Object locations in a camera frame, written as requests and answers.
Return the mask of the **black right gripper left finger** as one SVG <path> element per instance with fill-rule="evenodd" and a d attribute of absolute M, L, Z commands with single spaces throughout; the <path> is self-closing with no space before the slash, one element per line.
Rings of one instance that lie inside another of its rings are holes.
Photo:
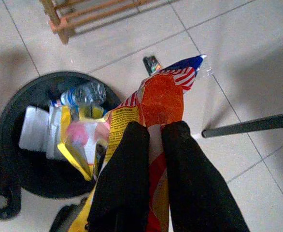
<path fill-rule="evenodd" d="M 129 122 L 97 180 L 87 232 L 146 232 L 149 186 L 149 133 Z"/>

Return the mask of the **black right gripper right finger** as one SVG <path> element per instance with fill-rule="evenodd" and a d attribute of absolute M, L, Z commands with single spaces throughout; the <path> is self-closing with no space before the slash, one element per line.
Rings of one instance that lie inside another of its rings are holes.
<path fill-rule="evenodd" d="M 224 178 L 184 121 L 162 130 L 174 232 L 250 232 Z"/>

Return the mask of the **orange yellow snack packet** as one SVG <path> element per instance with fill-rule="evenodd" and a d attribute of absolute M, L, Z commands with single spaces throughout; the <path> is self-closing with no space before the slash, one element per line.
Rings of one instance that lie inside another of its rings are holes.
<path fill-rule="evenodd" d="M 110 126 L 109 140 L 101 171 L 120 144 L 129 122 L 135 121 L 148 130 L 150 199 L 146 232 L 168 232 L 168 178 L 161 129 L 182 119 L 183 95 L 191 89 L 204 59 L 204 55 L 183 59 L 157 71 L 106 114 Z"/>

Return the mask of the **black round rubbish bin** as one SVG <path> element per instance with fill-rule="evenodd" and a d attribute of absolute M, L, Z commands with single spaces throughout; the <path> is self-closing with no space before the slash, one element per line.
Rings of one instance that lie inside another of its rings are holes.
<path fill-rule="evenodd" d="M 0 117 L 0 167 L 7 186 L 20 186 L 41 197 L 70 198 L 90 192 L 95 181 L 86 181 L 68 161 L 47 159 L 42 152 L 19 147 L 22 124 L 28 106 L 47 110 L 51 99 L 72 87 L 96 78 L 78 72 L 54 72 L 19 89 Z"/>

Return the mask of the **pink white paper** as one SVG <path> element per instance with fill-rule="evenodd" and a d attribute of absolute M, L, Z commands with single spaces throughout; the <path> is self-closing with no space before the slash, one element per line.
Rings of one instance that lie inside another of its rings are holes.
<path fill-rule="evenodd" d="M 80 148 L 88 164 L 95 163 L 97 144 L 107 147 L 109 140 L 109 126 L 103 122 L 74 121 L 66 134 L 71 144 Z"/>

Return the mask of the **yellow crumpled packet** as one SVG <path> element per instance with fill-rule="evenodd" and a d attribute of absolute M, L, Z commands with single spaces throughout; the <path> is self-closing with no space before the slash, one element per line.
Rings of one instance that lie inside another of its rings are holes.
<path fill-rule="evenodd" d="M 102 145 L 97 144 L 95 163 L 88 164 L 86 157 L 82 154 L 80 148 L 74 147 L 68 139 L 66 134 L 69 125 L 74 121 L 94 121 L 94 122 L 107 122 L 107 115 L 103 112 L 101 107 L 95 106 L 82 107 L 77 113 L 77 120 L 72 118 L 72 111 L 69 107 L 63 106 L 61 109 L 61 133 L 60 133 L 60 143 L 57 145 L 59 151 L 63 156 L 69 161 L 69 163 L 76 168 L 84 177 L 86 181 L 97 180 L 99 173 L 103 166 L 104 157 L 106 154 L 107 147 L 104 148 Z"/>

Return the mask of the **silver white carton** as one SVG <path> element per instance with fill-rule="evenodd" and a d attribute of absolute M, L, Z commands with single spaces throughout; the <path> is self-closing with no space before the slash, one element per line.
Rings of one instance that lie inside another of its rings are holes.
<path fill-rule="evenodd" d="M 65 161 L 66 158 L 59 151 L 61 133 L 61 108 L 49 107 L 48 138 L 46 146 L 46 158 L 50 160 Z"/>

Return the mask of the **dark metal rod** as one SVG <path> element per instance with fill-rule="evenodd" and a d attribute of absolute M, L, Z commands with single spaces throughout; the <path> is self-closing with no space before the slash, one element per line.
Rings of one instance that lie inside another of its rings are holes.
<path fill-rule="evenodd" d="M 203 138 L 211 138 L 281 128 L 283 128 L 283 114 L 254 119 L 214 129 L 205 129 L 202 131 L 201 135 Z"/>

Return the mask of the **clear plastic bottle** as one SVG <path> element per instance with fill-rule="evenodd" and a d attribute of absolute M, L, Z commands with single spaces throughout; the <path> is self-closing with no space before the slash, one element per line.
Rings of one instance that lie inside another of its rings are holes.
<path fill-rule="evenodd" d="M 75 107 L 102 105 L 106 101 L 106 89 L 104 84 L 90 81 L 86 84 L 72 87 L 63 92 L 57 100 L 50 100 L 53 107 Z"/>

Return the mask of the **white rectangular box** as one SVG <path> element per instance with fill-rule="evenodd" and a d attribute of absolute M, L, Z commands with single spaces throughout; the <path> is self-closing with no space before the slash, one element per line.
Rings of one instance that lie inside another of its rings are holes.
<path fill-rule="evenodd" d="M 38 107 L 28 106 L 19 139 L 21 149 L 46 152 L 49 113 Z"/>

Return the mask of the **small black wrapper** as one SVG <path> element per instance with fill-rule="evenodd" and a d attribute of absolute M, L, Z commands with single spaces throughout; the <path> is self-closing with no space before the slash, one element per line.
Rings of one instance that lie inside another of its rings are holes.
<path fill-rule="evenodd" d="M 145 56 L 142 59 L 145 68 L 149 74 L 149 76 L 153 75 L 154 73 L 156 73 L 157 71 L 161 70 L 161 65 L 158 62 L 158 60 L 156 59 L 156 57 L 154 55 L 152 56 Z"/>

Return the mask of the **wooden rack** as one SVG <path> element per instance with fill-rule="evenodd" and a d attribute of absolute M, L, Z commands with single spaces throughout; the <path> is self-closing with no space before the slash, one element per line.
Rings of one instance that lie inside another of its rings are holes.
<path fill-rule="evenodd" d="M 62 44 L 76 34 L 77 28 L 110 18 L 128 10 L 138 14 L 178 0 L 39 0 L 48 17 L 51 31 Z"/>

